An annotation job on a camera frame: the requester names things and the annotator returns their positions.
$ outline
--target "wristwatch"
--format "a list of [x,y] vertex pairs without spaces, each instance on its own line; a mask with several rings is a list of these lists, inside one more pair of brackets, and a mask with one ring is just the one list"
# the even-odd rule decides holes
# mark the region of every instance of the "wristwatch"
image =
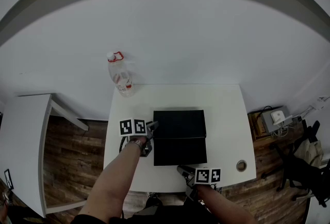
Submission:
[[140,140],[138,140],[136,138],[133,138],[133,139],[130,139],[127,144],[129,144],[129,143],[133,143],[133,144],[138,145],[140,147],[140,151],[142,152],[142,150],[143,150],[143,143]]

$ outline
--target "white desk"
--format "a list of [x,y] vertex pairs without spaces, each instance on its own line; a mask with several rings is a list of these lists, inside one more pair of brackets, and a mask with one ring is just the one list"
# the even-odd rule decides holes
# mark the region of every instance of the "white desk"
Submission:
[[[238,85],[135,85],[135,89],[135,95],[130,98],[122,97],[117,90],[114,92],[104,167],[118,155],[120,119],[153,120],[154,110],[204,110],[208,163],[201,166],[222,168],[218,186],[256,178],[249,121]],[[236,170],[239,160],[247,163],[244,172]],[[154,166],[152,151],[147,158],[140,158],[130,190],[184,192],[186,183],[176,166]]]
[[46,206],[43,187],[43,150],[51,109],[79,126],[88,126],[52,100],[50,94],[17,97],[5,107],[0,130],[0,177],[9,169],[13,192],[40,216],[76,208],[85,200]]

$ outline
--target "round hole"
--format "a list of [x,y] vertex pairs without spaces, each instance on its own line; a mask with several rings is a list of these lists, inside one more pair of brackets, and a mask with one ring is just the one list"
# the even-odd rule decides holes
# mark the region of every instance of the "round hole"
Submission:
[[238,172],[245,171],[246,167],[247,167],[247,164],[246,164],[246,161],[244,161],[244,160],[238,161],[238,163],[236,165],[236,169]]

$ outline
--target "black box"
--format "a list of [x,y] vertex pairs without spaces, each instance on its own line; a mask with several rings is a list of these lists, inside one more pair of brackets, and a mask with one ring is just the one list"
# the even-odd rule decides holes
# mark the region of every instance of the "black box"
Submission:
[[207,163],[204,111],[154,111],[154,165]]

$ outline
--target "plastic bottle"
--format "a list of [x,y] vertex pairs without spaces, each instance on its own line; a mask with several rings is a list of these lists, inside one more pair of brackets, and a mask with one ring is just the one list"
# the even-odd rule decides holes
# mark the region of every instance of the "plastic bottle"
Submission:
[[123,97],[131,97],[134,94],[132,79],[124,65],[124,56],[121,52],[108,53],[108,69],[110,77],[119,93]]

